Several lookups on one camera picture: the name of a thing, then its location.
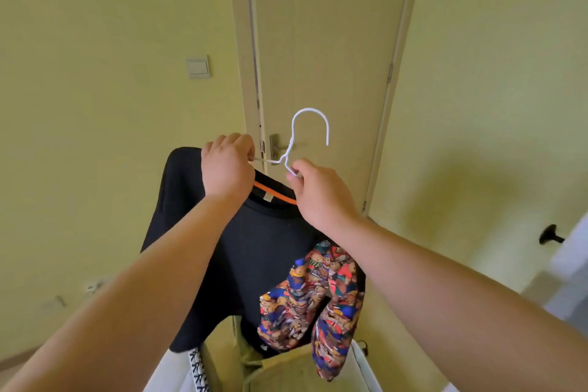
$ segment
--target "black knob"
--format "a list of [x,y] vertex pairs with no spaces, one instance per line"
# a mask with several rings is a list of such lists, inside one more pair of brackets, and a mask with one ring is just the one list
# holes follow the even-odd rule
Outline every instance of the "black knob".
[[543,230],[541,235],[539,236],[539,243],[541,245],[546,244],[551,240],[555,240],[556,242],[563,243],[565,240],[563,237],[559,237],[555,231],[557,229],[557,225],[549,225],[547,228]]

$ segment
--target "orange stripe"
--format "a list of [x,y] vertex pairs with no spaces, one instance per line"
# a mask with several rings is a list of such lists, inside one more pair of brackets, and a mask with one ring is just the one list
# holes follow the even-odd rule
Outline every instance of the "orange stripe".
[[274,197],[277,197],[280,200],[283,200],[284,202],[288,202],[288,203],[293,204],[293,205],[296,204],[296,200],[293,200],[290,197],[286,197],[284,194],[280,194],[279,192],[274,191],[273,189],[268,188],[267,186],[262,185],[259,181],[254,181],[254,186],[257,186],[258,188],[263,189],[267,193],[270,193]]

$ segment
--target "door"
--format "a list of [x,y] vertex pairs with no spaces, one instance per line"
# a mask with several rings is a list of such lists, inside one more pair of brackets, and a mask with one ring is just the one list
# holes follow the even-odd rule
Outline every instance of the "door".
[[[261,140],[285,147],[296,121],[290,162],[306,157],[333,167],[357,208],[366,197],[403,0],[251,0]],[[266,173],[285,183],[283,165]]]

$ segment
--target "black shirt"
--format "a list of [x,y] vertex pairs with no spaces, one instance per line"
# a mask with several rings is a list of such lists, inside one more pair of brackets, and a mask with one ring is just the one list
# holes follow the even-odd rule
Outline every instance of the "black shirt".
[[[258,171],[255,179],[294,198],[290,188]],[[170,346],[172,351],[199,347],[230,315],[241,315],[245,323],[258,326],[259,297],[283,281],[293,262],[305,257],[325,238],[302,218],[296,205],[276,198],[268,202],[262,199],[264,194],[254,188],[224,229],[194,304]],[[157,207],[141,251],[165,234],[204,195],[201,149],[174,150],[165,165]]]

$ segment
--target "cartoon print fabric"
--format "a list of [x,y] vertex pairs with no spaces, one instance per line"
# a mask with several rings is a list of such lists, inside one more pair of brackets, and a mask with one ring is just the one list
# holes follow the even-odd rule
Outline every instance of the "cartoon print fabric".
[[261,296],[258,334],[276,350],[293,349],[330,291],[333,299],[316,321],[311,344],[318,374],[332,380],[345,363],[364,301],[364,291],[358,289],[358,274],[364,281],[363,272],[351,256],[323,240],[305,258],[294,262],[285,281]]

